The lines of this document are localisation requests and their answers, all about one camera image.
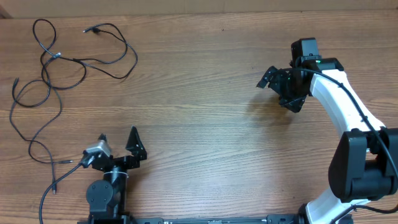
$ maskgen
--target robotic arm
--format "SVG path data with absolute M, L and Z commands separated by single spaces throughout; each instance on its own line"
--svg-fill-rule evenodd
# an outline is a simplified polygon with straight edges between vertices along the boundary
M 301 110 L 307 96 L 314 96 L 326 109 L 341 137 L 329 167 L 330 187 L 301 209 L 306 223 L 336 222 L 341 214 L 352 210 L 352 205 L 364 205 L 394 194 L 397 178 L 386 156 L 380 153 L 376 136 L 341 86 L 351 93 L 370 125 L 389 146 L 389 154 L 395 164 L 398 162 L 398 129 L 386 129 L 366 109 L 349 85 L 339 61 L 335 58 L 322 59 L 319 55 L 315 38 L 294 42 L 292 58 L 292 68 L 277 70 L 270 67 L 257 87 L 264 88 L 269 83 L 268 87 L 280 95 L 279 104 L 294 113 Z M 368 149 L 378 155 L 375 160 L 366 160 Z

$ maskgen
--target tabletop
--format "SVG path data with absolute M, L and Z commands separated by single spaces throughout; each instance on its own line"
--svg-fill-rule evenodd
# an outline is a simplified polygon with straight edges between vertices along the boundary
M 277 104 L 277 94 L 255 88 L 272 65 L 286 68 L 292 42 L 316 37 L 323 57 L 336 57 L 368 109 L 387 127 L 398 127 L 398 10 L 265 12 L 176 16 L 116 16 L 49 19 L 57 29 L 52 52 L 70 58 L 117 58 L 123 43 L 106 34 L 84 34 L 102 22 L 119 27 L 136 49 L 137 67 L 125 80 L 88 68 L 86 79 L 59 91 L 63 112 L 37 137 L 55 160 L 57 177 L 82 151 L 107 134 L 115 156 L 132 125 L 148 152 L 129 171 L 127 209 L 135 217 L 261 217 L 295 213 L 328 187 L 328 166 L 339 138 L 321 104 L 308 98 L 294 114 Z M 17 91 L 40 78 L 43 52 L 32 35 L 33 19 L 0 20 L 0 223 L 38 223 L 39 202 L 51 184 L 48 164 L 33 161 L 28 144 L 9 122 L 12 84 Z M 52 30 L 39 24 L 45 45 Z M 134 63 L 129 51 L 111 65 L 124 75 Z M 72 85 L 79 64 L 56 60 L 52 83 Z M 46 94 L 30 86 L 24 103 Z M 31 138 L 59 110 L 54 93 L 36 108 L 16 107 L 13 121 Z M 48 160 L 38 145 L 34 156 Z M 88 216 L 86 188 L 101 179 L 78 169 L 61 181 L 44 203 L 45 223 L 76 223 Z M 397 196 L 370 205 L 392 208 Z M 356 223 L 396 223 L 398 214 L 358 210 Z

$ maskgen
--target table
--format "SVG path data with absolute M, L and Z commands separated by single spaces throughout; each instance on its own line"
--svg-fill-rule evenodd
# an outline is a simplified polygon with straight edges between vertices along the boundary
M 369 110 L 387 127 L 398 127 L 398 11 L 266 12 L 177 16 L 116 16 L 50 19 L 57 28 L 53 52 L 66 57 L 116 58 L 123 44 L 82 30 L 101 22 L 116 24 L 137 50 L 132 75 L 119 81 L 88 69 L 86 80 L 61 91 L 63 113 L 39 135 L 55 160 L 57 177 L 81 152 L 108 135 L 115 156 L 124 150 L 131 125 L 148 153 L 131 170 L 127 209 L 136 217 L 258 217 L 295 213 L 328 187 L 327 170 L 338 136 L 321 104 L 309 98 L 293 114 L 277 105 L 272 90 L 255 88 L 271 65 L 289 66 L 290 45 L 316 37 L 324 57 L 336 57 Z M 32 35 L 33 19 L 0 20 L 0 223 L 38 223 L 50 166 L 27 155 L 28 144 L 8 116 L 14 79 L 40 77 L 42 49 Z M 49 44 L 49 26 L 38 26 Z M 134 60 L 100 65 L 122 75 Z M 56 61 L 53 83 L 66 86 L 81 68 Z M 23 102 L 40 101 L 44 84 L 29 89 Z M 17 107 L 14 121 L 27 136 L 58 112 L 54 94 L 38 108 Z M 47 158 L 39 146 L 38 157 Z M 78 169 L 48 195 L 46 223 L 87 218 L 85 192 L 100 172 Z M 398 197 L 371 205 L 391 208 Z M 395 223 L 398 214 L 361 210 L 356 223 Z

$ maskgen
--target black cord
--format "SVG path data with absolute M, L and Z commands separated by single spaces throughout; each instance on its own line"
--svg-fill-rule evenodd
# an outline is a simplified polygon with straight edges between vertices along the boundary
M 362 120 L 365 122 L 366 126 L 371 130 L 373 135 L 375 135 L 375 137 L 377 138 L 377 141 L 380 144 L 383 153 L 387 157 L 387 160 L 388 160 L 389 164 L 391 165 L 392 170 L 394 171 L 395 177 L 398 179 L 397 167 L 394 164 L 394 161 L 392 160 L 392 157 L 390 155 L 390 152 L 388 151 L 387 146 L 384 144 L 384 141 L 379 136 L 379 133 L 374 129 L 374 127 L 369 122 L 368 117 L 363 113 L 361 107 L 358 105 L 358 102 L 355 100 L 354 96 L 344 86 L 344 84 L 340 83 L 339 81 L 335 80 L 334 78 L 332 78 L 332 77 L 330 77 L 328 75 L 325 75 L 322 72 L 318 72 L 318 71 L 311 70 L 311 69 L 306 69 L 306 68 L 284 68 L 284 69 L 280 69 L 278 71 L 293 71 L 293 70 L 298 70 L 298 71 L 303 71 L 303 72 L 311 72 L 311 73 L 315 73 L 317 75 L 320 75 L 323 78 L 326 78 L 329 81 L 331 81 L 333 83 L 336 83 L 342 90 L 344 90 L 344 92 L 346 92 L 346 94 L 348 95 L 350 100 L 353 102 L 353 104 L 354 104 L 355 108 L 357 109 L 359 115 L 361 116 Z M 390 209 L 390 210 L 383 210 L 383 209 L 373 208 L 373 207 L 366 206 L 366 205 L 352 205 L 352 206 L 350 206 L 350 208 L 347 208 L 342 214 L 340 214 L 339 216 L 334 218 L 331 221 L 331 223 L 336 223 L 340 218 L 343 218 L 345 215 L 349 214 L 349 212 L 351 212 L 352 210 L 356 210 L 357 208 L 363 208 L 363 209 L 367 209 L 367 210 L 370 210 L 370 211 L 373 211 L 373 212 L 383 213 L 383 214 L 391 214 L 391 213 L 398 212 L 398 204 L 397 204 L 397 206 L 395 208 Z
M 62 177 L 60 177 L 58 180 L 56 180 L 54 183 L 52 183 L 49 187 L 47 187 L 47 189 L 45 190 L 42 199 L 40 201 L 40 206 L 39 206 L 39 222 L 40 224 L 43 224 L 43 216 L 42 216 L 42 211 L 43 211 L 43 204 L 44 204 L 44 199 L 45 196 L 47 196 L 48 192 L 51 190 L 51 188 L 59 183 L 61 180 L 63 180 L 64 178 L 66 178 L 67 176 L 69 176 L 71 173 L 75 172 L 79 167 L 81 166 L 80 162 L 79 164 L 77 164 L 72 170 L 70 170 L 69 172 L 67 172 L 66 174 L 64 174 Z
M 43 43 L 41 43 L 41 41 L 39 40 L 39 38 L 38 38 L 37 35 L 36 35 L 35 28 L 36 28 L 37 23 L 40 22 L 40 21 L 43 21 L 43 22 L 46 22 L 46 23 L 50 24 L 50 25 L 51 25 L 51 28 L 52 28 L 53 31 L 54 31 L 54 37 L 53 37 L 53 39 L 52 39 L 51 44 L 50 44 L 48 47 L 45 47 L 45 46 L 43 45 Z M 99 26 L 111 26 L 111 27 L 115 28 L 115 29 L 117 30 L 117 32 L 119 33 L 119 35 L 121 36 L 121 38 L 119 38 L 118 36 L 114 35 L 112 32 L 108 32 L 108 31 L 105 31 L 105 30 L 100 30 L 100 29 L 98 28 Z M 35 40 L 36 40 L 36 41 L 39 43 L 39 45 L 44 49 L 43 53 L 42 53 L 41 56 L 40 56 L 40 63 L 41 63 L 41 65 L 42 65 L 42 71 L 41 71 L 41 77 L 42 77 L 42 79 L 41 79 L 41 80 L 32 80 L 32 81 L 28 82 L 27 84 L 25 84 L 25 85 L 22 87 L 22 89 L 19 91 L 19 93 L 17 94 L 17 96 L 15 96 L 15 91 L 16 91 L 17 84 L 19 83 L 19 78 L 16 78 L 16 79 L 15 79 L 14 84 L 13 84 L 13 86 L 12 86 L 12 98 L 14 99 L 14 102 L 13 102 L 13 104 L 12 104 L 12 106 L 11 106 L 10 115 L 9 115 L 10 123 L 11 123 L 12 127 L 17 131 L 18 135 L 19 135 L 24 141 L 28 141 L 28 142 L 29 142 L 29 147 L 28 147 L 28 154 L 29 154 L 29 156 L 30 156 L 33 160 L 35 160 L 35 161 L 37 161 L 37 162 L 39 162 L 39 163 L 42 163 L 42 164 L 51 164 L 51 168 L 52 168 L 52 181 L 53 181 L 53 183 L 55 182 L 54 164 L 67 164 L 67 163 L 71 163 L 71 162 L 73 162 L 73 161 L 71 161 L 71 160 L 53 161 L 53 157 L 52 157 L 52 154 L 51 154 L 51 152 L 49 151 L 49 149 L 48 149 L 43 143 L 41 143 L 40 141 L 37 141 L 37 140 L 35 140 L 35 139 L 36 139 L 36 137 L 39 135 L 39 133 L 40 133 L 46 126 L 48 126 L 52 121 L 54 121 L 55 119 L 57 119 L 57 118 L 61 115 L 61 113 L 62 113 L 62 100 L 61 100 L 61 97 L 60 97 L 60 95 L 58 94 L 58 91 L 57 91 L 57 90 L 67 90 L 67 89 L 71 89 L 71 88 L 74 88 L 74 87 L 76 87 L 77 85 L 79 85 L 79 84 L 86 78 L 86 74 L 87 74 L 87 68 L 86 68 L 86 67 L 90 67 L 90 68 L 97 69 L 97 70 L 99 70 L 99 71 L 101 71 L 101 72 L 103 72 L 103 73 L 105 73 L 105 74 L 107 74 L 107 75 L 109 75 L 109 76 L 111 76 L 111 77 L 113 77 L 113 78 L 123 79 L 123 78 L 127 78 L 127 77 L 131 74 L 132 70 L 135 68 L 135 66 L 137 65 L 137 62 L 138 62 L 137 52 L 133 49 L 133 47 L 131 47 L 131 45 L 130 45 L 129 43 L 127 43 L 127 41 L 126 41 L 126 39 L 124 38 L 124 36 L 122 35 L 122 33 L 120 32 L 120 30 L 119 30 L 115 25 L 110 24 L 110 23 L 98 24 L 98 25 L 95 25 L 95 26 L 92 26 L 92 27 L 87 28 L 84 32 L 88 32 L 88 31 L 91 31 L 91 30 L 92 30 L 94 33 L 104 32 L 104 33 L 107 33 L 107 34 L 111 34 L 113 37 L 115 37 L 115 38 L 117 38 L 118 40 L 120 40 L 121 42 L 123 42 L 124 45 L 126 46 L 126 48 L 125 48 L 124 52 L 122 53 L 122 55 L 121 55 L 119 58 L 117 58 L 116 60 L 107 62 L 107 61 L 102 61 L 102 60 L 95 59 L 95 58 L 75 59 L 75 58 L 66 58 L 66 57 L 62 57 L 62 56 L 61 56 L 61 53 L 54 54 L 54 53 L 52 53 L 52 52 L 50 51 L 50 49 L 51 49 L 51 47 L 54 45 L 54 43 L 55 43 L 55 41 L 56 41 L 56 39 L 57 39 L 57 31 L 55 30 L 54 25 L 53 25 L 50 21 L 48 21 L 48 20 L 46 20 L 46 19 L 37 19 L 37 20 L 33 23 L 32 32 L 33 32 L 33 35 L 34 35 Z M 125 74 L 125 75 L 122 76 L 122 77 L 116 77 L 116 76 L 114 76 L 114 75 L 112 75 L 112 74 L 110 74 L 110 73 L 108 73 L 108 72 L 106 72 L 106 71 L 104 71 L 104 70 L 102 70 L 102 69 L 100 69 L 100 68 L 97 68 L 97 67 L 95 67 L 95 66 L 93 66 L 93 65 L 90 65 L 90 64 L 88 64 L 88 63 L 82 62 L 82 61 L 84 61 L 84 60 L 94 60 L 94 61 L 97 61 L 97 62 L 100 62 L 100 63 L 103 63 L 103 64 L 115 63 L 115 62 L 120 61 L 120 60 L 127 54 L 128 48 L 130 48 L 130 49 L 134 52 L 136 61 L 134 62 L 134 65 L 131 67 L 131 69 L 127 72 L 127 74 Z M 44 61 L 43 61 L 43 58 L 44 58 L 44 56 L 45 56 L 46 54 L 51 55 L 51 57 L 50 57 L 47 61 L 44 62 Z M 67 61 L 70 61 L 70 62 L 79 63 L 79 64 L 84 68 L 84 72 L 83 72 L 82 77 L 81 77 L 80 80 L 79 80 L 78 82 L 76 82 L 74 85 L 67 86 L 67 87 L 61 87 L 61 86 L 54 86 L 54 85 L 51 84 L 50 75 L 49 75 L 49 72 L 48 72 L 48 70 L 47 70 L 47 67 L 48 67 L 48 65 L 49 65 L 51 62 L 53 62 L 54 60 L 56 60 L 56 59 L 58 59 L 58 58 L 60 58 L 60 59 L 62 59 L 62 60 L 67 60 Z M 47 94 L 46 94 L 46 96 L 44 97 L 44 99 L 43 99 L 42 101 L 40 101 L 40 102 L 38 102 L 38 103 L 36 103 L 36 104 L 33 104 L 33 105 L 27 105 L 27 104 L 21 103 L 19 100 L 20 100 L 21 97 L 23 96 L 22 92 L 25 90 L 25 88 L 26 88 L 27 86 L 29 86 L 30 84 L 35 83 L 35 82 L 44 82 L 44 83 L 47 85 L 48 88 L 47 88 Z M 59 100 L 59 102 L 60 102 L 60 110 L 59 110 L 58 114 L 55 115 L 55 116 L 54 116 L 50 121 L 48 121 L 45 125 L 43 125 L 43 126 L 34 134 L 34 137 L 33 137 L 32 139 L 27 139 L 27 138 L 25 138 L 25 137 L 22 135 L 22 133 L 18 130 L 18 128 L 17 128 L 17 126 L 14 124 L 14 122 L 12 121 L 12 113 L 14 112 L 14 109 L 15 109 L 16 105 L 18 104 L 18 105 L 20 105 L 20 106 L 22 106 L 22 107 L 25 107 L 25 108 L 34 108 L 34 107 L 36 107 L 36 106 L 40 106 L 40 105 L 42 105 L 44 102 L 46 102 L 46 101 L 48 100 L 48 98 L 49 98 L 49 96 L 50 96 L 50 93 L 51 93 L 51 90 L 53 90 L 53 91 L 55 92 L 55 94 L 57 95 L 58 100 Z M 49 162 L 47 162 L 47 161 L 42 161 L 42 160 L 40 160 L 40 159 L 38 159 L 38 158 L 36 158 L 36 157 L 34 157 L 34 156 L 32 155 L 31 149 L 32 149 L 33 143 L 40 144 L 40 145 L 47 151 L 47 154 L 48 154 L 49 157 L 50 157 L 50 161 L 49 161 Z M 54 185 L 53 185 L 53 192 L 55 193 L 56 190 L 57 190 L 57 186 L 56 186 L 56 184 L 54 184 Z

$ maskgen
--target black wire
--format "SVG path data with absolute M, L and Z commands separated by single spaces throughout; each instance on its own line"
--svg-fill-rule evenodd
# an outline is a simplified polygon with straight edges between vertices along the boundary
M 61 180 L 63 180 L 64 178 L 66 178 L 67 176 L 69 176 L 71 173 L 75 172 L 79 167 L 81 166 L 80 162 L 79 164 L 77 164 L 72 170 L 70 170 L 69 172 L 67 172 L 66 174 L 64 174 L 62 177 L 60 177 L 59 179 L 57 179 L 54 183 L 52 183 L 49 187 L 47 187 L 47 189 L 45 190 L 42 199 L 40 201 L 40 206 L 39 206 L 39 222 L 40 224 L 43 224 L 43 216 L 42 216 L 42 211 L 43 211 L 43 204 L 44 204 L 44 199 L 45 196 L 47 196 L 48 192 L 51 190 L 51 188 L 59 183 Z
M 344 90 L 344 92 L 346 92 L 346 94 L 348 95 L 350 100 L 353 102 L 353 104 L 354 104 L 355 108 L 357 109 L 359 115 L 361 116 L 362 120 L 365 122 L 366 126 L 371 130 L 373 135 L 375 135 L 375 137 L 377 138 L 377 141 L 380 144 L 383 153 L 387 157 L 387 160 L 388 160 L 390 166 L 392 167 L 392 170 L 394 171 L 395 177 L 398 179 L 397 167 L 394 164 L 394 161 L 392 160 L 392 157 L 390 155 L 390 152 L 388 151 L 387 146 L 384 144 L 384 141 L 381 139 L 379 133 L 374 129 L 374 127 L 369 122 L 368 117 L 363 113 L 361 107 L 358 105 L 358 102 L 355 100 L 354 96 L 344 86 L 344 84 L 340 83 L 339 81 L 335 80 L 334 78 L 332 78 L 332 77 L 330 77 L 328 75 L 325 75 L 322 72 L 318 72 L 318 71 L 311 70 L 311 69 L 306 69 L 306 68 L 285 68 L 285 69 L 280 69 L 278 71 L 292 71 L 292 70 L 298 70 L 298 71 L 303 71 L 303 72 L 311 72 L 311 73 L 315 73 L 317 75 L 320 75 L 320 76 L 328 79 L 329 81 L 331 81 L 333 83 L 336 83 L 342 90 Z M 370 210 L 370 211 L 373 211 L 373 212 L 383 213 L 383 214 L 391 214 L 391 213 L 398 212 L 398 204 L 397 204 L 397 206 L 395 208 L 390 209 L 390 210 L 383 210 L 383 209 L 373 208 L 373 207 L 366 206 L 366 205 L 351 205 L 350 208 L 347 208 L 342 214 L 340 214 L 339 216 L 334 218 L 331 221 L 331 223 L 336 223 L 340 218 L 343 218 L 345 215 L 349 214 L 350 211 L 356 210 L 357 208 L 363 208 L 363 209 L 367 209 L 367 210 Z
M 54 37 L 53 37 L 52 42 L 50 43 L 50 45 L 49 45 L 48 47 L 45 47 L 45 46 L 43 45 L 43 43 L 41 43 L 41 41 L 39 40 L 39 38 L 38 38 L 37 35 L 36 35 L 35 28 L 36 28 L 37 23 L 40 22 L 40 21 L 43 21 L 43 22 L 46 22 L 46 23 L 50 24 L 50 25 L 51 25 L 51 28 L 53 29 L 53 32 L 54 32 Z M 108 31 L 105 31 L 105 30 L 100 30 L 100 29 L 98 29 L 99 26 L 112 26 L 112 27 L 114 27 L 114 28 L 117 30 L 117 32 L 119 33 L 119 35 L 121 36 L 121 38 L 119 38 L 118 36 L 114 35 L 112 32 L 108 32 Z M 18 82 L 19 82 L 19 78 L 16 78 L 16 80 L 14 81 L 14 84 L 13 84 L 13 86 L 12 86 L 12 98 L 14 99 L 14 102 L 13 102 L 13 104 L 12 104 L 12 106 L 11 106 L 10 115 L 9 115 L 10 123 L 11 123 L 12 127 L 17 131 L 18 135 L 19 135 L 24 141 L 28 141 L 28 142 L 29 142 L 29 147 L 28 147 L 28 154 L 29 154 L 29 156 L 30 156 L 33 160 L 35 160 L 35 161 L 37 161 L 37 162 L 39 162 L 39 163 L 42 163 L 42 164 L 51 164 L 51 167 L 52 167 L 52 180 L 53 180 L 53 182 L 55 182 L 54 164 L 66 164 L 66 163 L 71 163 L 72 161 L 71 161 L 71 160 L 53 161 L 53 157 L 52 157 L 52 154 L 51 154 L 51 152 L 49 151 L 49 149 L 48 149 L 43 143 L 41 143 L 40 141 L 37 141 L 37 140 L 35 140 L 35 139 L 36 139 L 36 137 L 39 135 L 39 133 L 40 133 L 46 126 L 48 126 L 52 121 L 54 121 L 55 119 L 57 119 L 57 118 L 61 115 L 61 113 L 62 113 L 62 100 L 61 100 L 61 97 L 60 97 L 60 95 L 58 94 L 58 91 L 57 91 L 57 90 L 67 90 L 67 89 L 71 89 L 71 88 L 74 88 L 74 87 L 76 87 L 77 85 L 79 85 L 79 84 L 86 78 L 86 74 L 87 74 L 87 68 L 86 68 L 86 67 L 91 67 L 91 68 L 97 69 L 97 70 L 99 70 L 99 71 L 101 71 L 101 72 L 103 72 L 103 73 L 105 73 L 105 74 L 107 74 L 107 75 L 109 75 L 109 76 L 111 76 L 111 77 L 113 77 L 113 78 L 123 79 L 123 78 L 127 78 L 127 77 L 131 74 L 132 70 L 135 68 L 135 66 L 137 65 L 137 62 L 138 62 L 137 52 L 133 49 L 133 47 L 131 47 L 131 45 L 130 45 L 129 43 L 127 43 L 127 41 L 126 41 L 126 39 L 124 38 L 124 36 L 122 35 L 122 33 L 120 32 L 120 30 L 119 30 L 115 25 L 110 24 L 110 23 L 98 24 L 98 25 L 95 25 L 95 26 L 92 26 L 92 27 L 87 28 L 84 32 L 88 32 L 88 31 L 91 31 L 91 30 L 92 30 L 94 33 L 104 32 L 104 33 L 107 33 L 107 34 L 111 34 L 113 37 L 117 38 L 118 40 L 120 40 L 121 42 L 124 43 L 124 45 L 126 46 L 125 51 L 122 53 L 122 55 L 121 55 L 119 58 L 117 58 L 116 60 L 110 61 L 110 62 L 103 61 L 103 60 L 99 60 L 99 59 L 95 59 L 95 58 L 75 59 L 75 58 L 66 58 L 66 57 L 62 57 L 62 56 L 61 56 L 61 53 L 54 54 L 53 52 L 50 51 L 51 47 L 54 45 L 55 41 L 57 40 L 57 31 L 55 30 L 54 25 L 53 25 L 50 21 L 48 21 L 48 20 L 46 20 L 46 19 L 37 19 L 37 20 L 33 23 L 32 32 L 33 32 L 33 35 L 34 35 L 35 40 L 36 40 L 36 41 L 39 43 L 39 45 L 44 49 L 43 53 L 42 53 L 41 56 L 40 56 L 40 63 L 41 63 L 41 65 L 42 65 L 42 71 L 41 71 L 41 77 L 42 77 L 42 79 L 41 79 L 41 80 L 32 80 L 32 81 L 28 82 L 27 84 L 25 84 L 25 85 L 22 87 L 22 89 L 19 91 L 19 93 L 17 94 L 17 96 L 15 96 L 15 90 L 16 90 L 16 86 L 17 86 L 17 84 L 18 84 Z M 125 74 L 125 75 L 122 76 L 122 77 L 116 77 L 116 76 L 114 76 L 114 75 L 112 75 L 112 74 L 110 74 L 110 73 L 108 73 L 108 72 L 106 72 L 106 71 L 104 71 L 104 70 L 102 70 L 102 69 L 100 69 L 100 68 L 97 68 L 97 67 L 95 67 L 95 66 L 93 66 L 93 65 L 90 65 L 90 64 L 88 64 L 88 63 L 82 62 L 83 60 L 94 60 L 94 61 L 97 61 L 97 62 L 100 62 L 100 63 L 103 63 L 103 64 L 115 63 L 115 62 L 120 61 L 120 60 L 126 55 L 128 48 L 130 48 L 130 49 L 134 52 L 134 55 L 135 55 L 135 57 L 136 57 L 136 61 L 134 62 L 134 65 L 131 67 L 131 69 L 127 72 L 127 74 Z M 43 59 L 44 59 L 44 56 L 45 56 L 46 54 L 51 55 L 51 57 L 50 57 L 47 61 L 44 62 Z M 67 86 L 67 87 L 62 87 L 62 86 L 54 86 L 54 85 L 51 83 L 50 74 L 49 74 L 49 72 L 48 72 L 48 70 L 47 70 L 47 67 L 48 67 L 48 65 L 49 65 L 51 62 L 53 62 L 54 60 L 56 60 L 56 59 L 58 59 L 58 58 L 60 58 L 60 59 L 62 59 L 62 60 L 67 60 L 67 61 L 69 61 L 69 62 L 79 63 L 79 64 L 84 68 L 84 72 L 83 72 L 82 77 L 81 77 L 80 80 L 79 80 L 78 82 L 76 82 L 74 85 Z M 22 92 L 25 90 L 25 88 L 26 88 L 28 85 L 30 85 L 30 84 L 32 84 L 32 83 L 35 83 L 35 82 L 44 82 L 44 83 L 48 86 L 48 88 L 47 88 L 47 94 L 46 94 L 45 98 L 44 98 L 42 101 L 40 101 L 40 102 L 38 102 L 38 103 L 36 103 L 36 104 L 33 104 L 33 105 L 27 105 L 27 104 L 21 103 L 19 100 L 20 100 L 21 97 L 22 97 Z M 55 94 L 57 95 L 58 100 L 59 100 L 59 102 L 60 102 L 60 110 L 59 110 L 58 114 L 55 115 L 55 116 L 54 116 L 50 121 L 48 121 L 45 125 L 43 125 L 43 126 L 34 134 L 34 137 L 33 137 L 32 139 L 27 139 L 27 138 L 25 138 L 25 137 L 21 134 L 21 132 L 18 130 L 18 128 L 16 127 L 16 125 L 13 123 L 13 121 L 12 121 L 12 113 L 14 112 L 14 109 L 15 109 L 16 105 L 18 104 L 18 105 L 20 105 L 20 106 L 22 106 L 22 107 L 25 107 L 25 108 L 34 108 L 34 107 L 36 107 L 36 106 L 40 106 L 40 105 L 42 105 L 44 102 L 46 102 L 46 101 L 48 100 L 48 98 L 49 98 L 49 96 L 50 96 L 50 93 L 51 93 L 51 89 L 55 92 Z M 34 142 L 37 143 L 37 144 L 40 144 L 40 145 L 47 151 L 47 154 L 48 154 L 49 157 L 50 157 L 50 162 L 41 161 L 40 159 L 35 158 L 35 157 L 32 155 L 31 149 L 32 149 L 32 145 L 33 145 Z

